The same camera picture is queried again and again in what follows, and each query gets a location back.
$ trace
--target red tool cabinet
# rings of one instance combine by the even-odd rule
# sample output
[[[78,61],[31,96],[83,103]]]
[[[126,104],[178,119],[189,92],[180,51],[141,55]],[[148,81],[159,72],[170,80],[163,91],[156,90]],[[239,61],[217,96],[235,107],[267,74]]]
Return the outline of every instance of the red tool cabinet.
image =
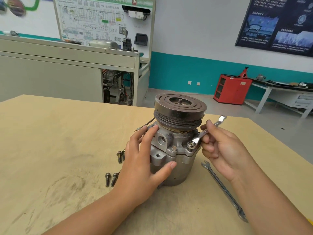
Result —
[[[219,103],[242,105],[252,79],[221,74],[213,99]]]

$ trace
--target forearm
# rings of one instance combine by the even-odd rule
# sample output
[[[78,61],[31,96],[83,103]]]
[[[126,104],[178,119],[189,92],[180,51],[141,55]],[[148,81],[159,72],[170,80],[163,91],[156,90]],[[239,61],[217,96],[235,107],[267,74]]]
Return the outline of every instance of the forearm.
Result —
[[[112,190],[48,230],[44,235],[108,235],[135,207]]]
[[[232,186],[256,234],[313,234],[313,226],[256,163]]]

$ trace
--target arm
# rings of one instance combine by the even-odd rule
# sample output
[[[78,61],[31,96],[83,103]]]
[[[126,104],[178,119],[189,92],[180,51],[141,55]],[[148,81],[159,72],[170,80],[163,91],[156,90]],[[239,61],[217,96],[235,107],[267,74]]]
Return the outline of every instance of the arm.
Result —
[[[312,235],[313,226],[256,164],[233,133],[211,121],[201,126],[203,154],[231,183],[249,223],[260,235]]]
[[[126,144],[122,170],[111,192],[72,214],[44,235],[111,234],[138,205],[152,195],[176,166],[176,162],[169,162],[156,174],[150,171],[151,141],[158,129],[156,125],[147,131],[144,126],[131,136]]]

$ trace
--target bolt hole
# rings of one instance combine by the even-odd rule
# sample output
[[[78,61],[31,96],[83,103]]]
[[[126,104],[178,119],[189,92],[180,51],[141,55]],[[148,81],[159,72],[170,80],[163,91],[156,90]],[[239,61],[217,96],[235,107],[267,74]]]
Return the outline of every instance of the bolt hole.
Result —
[[[159,136],[157,138],[157,140],[159,141],[159,144],[161,144],[161,145],[165,145],[165,143],[166,143],[166,140],[163,136]]]

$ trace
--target person's left hand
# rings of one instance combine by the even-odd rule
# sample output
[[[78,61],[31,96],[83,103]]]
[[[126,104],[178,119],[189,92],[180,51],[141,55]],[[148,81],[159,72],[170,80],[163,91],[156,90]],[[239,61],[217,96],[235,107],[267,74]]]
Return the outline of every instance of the person's left hand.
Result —
[[[168,162],[157,173],[151,173],[151,141],[158,129],[155,125],[147,131],[144,126],[126,144],[125,161],[113,190],[124,194],[135,206],[145,202],[177,165],[174,161]]]

